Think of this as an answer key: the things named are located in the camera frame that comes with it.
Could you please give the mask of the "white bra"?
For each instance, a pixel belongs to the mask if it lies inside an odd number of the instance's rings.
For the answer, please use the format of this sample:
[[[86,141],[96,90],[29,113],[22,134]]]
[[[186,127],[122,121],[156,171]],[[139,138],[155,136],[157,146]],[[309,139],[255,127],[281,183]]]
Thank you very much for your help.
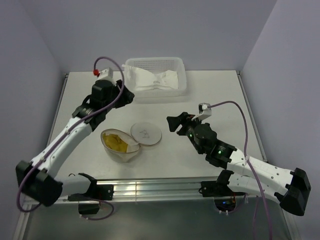
[[[179,80],[176,71],[167,70],[161,73],[152,73],[148,70],[123,64],[126,82],[134,91],[147,90],[178,90]]]

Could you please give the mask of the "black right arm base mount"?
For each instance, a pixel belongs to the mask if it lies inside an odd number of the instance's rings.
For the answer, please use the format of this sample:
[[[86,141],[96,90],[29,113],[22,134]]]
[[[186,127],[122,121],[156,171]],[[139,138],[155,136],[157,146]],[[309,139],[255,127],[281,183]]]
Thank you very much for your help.
[[[237,207],[237,197],[245,197],[244,192],[234,192],[227,186],[217,183],[217,181],[202,181],[198,192],[203,198],[218,198],[214,200],[215,207],[222,212],[234,211]]]

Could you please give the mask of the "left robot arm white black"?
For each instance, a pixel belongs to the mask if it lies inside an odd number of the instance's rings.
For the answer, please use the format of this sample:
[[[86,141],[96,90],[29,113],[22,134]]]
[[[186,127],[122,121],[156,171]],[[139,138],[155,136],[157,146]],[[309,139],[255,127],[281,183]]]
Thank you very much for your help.
[[[98,196],[97,180],[79,173],[69,180],[57,179],[57,173],[74,149],[106,119],[111,109],[133,101],[134,94],[123,80],[97,80],[88,95],[72,113],[63,131],[30,162],[20,161],[15,167],[18,195],[49,207],[62,196],[76,195],[81,200]]]

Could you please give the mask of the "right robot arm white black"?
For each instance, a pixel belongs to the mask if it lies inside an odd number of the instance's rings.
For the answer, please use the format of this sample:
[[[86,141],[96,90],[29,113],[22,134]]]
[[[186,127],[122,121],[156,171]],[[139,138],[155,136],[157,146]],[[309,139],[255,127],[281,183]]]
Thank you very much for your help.
[[[216,189],[222,195],[243,192],[261,193],[296,216],[305,214],[311,184],[307,173],[271,165],[217,138],[209,123],[202,123],[195,115],[182,112],[166,118],[170,132],[186,136],[198,154],[222,172],[216,181]]]

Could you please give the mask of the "yellow bra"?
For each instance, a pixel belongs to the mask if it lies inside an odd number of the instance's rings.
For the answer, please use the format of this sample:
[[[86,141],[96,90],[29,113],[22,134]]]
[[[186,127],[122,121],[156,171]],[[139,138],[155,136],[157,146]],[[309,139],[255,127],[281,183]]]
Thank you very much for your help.
[[[117,134],[103,134],[102,139],[105,145],[113,151],[126,153],[128,150],[128,144],[123,141]]]

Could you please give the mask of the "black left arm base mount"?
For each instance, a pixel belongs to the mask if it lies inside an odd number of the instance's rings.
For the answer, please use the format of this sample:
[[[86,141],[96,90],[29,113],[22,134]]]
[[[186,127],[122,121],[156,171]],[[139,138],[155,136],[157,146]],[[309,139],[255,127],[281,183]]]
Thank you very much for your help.
[[[69,202],[97,201],[97,203],[79,203],[78,212],[81,215],[95,215],[100,210],[101,201],[111,201],[114,194],[113,184],[98,184],[89,193],[75,193],[69,195]]]

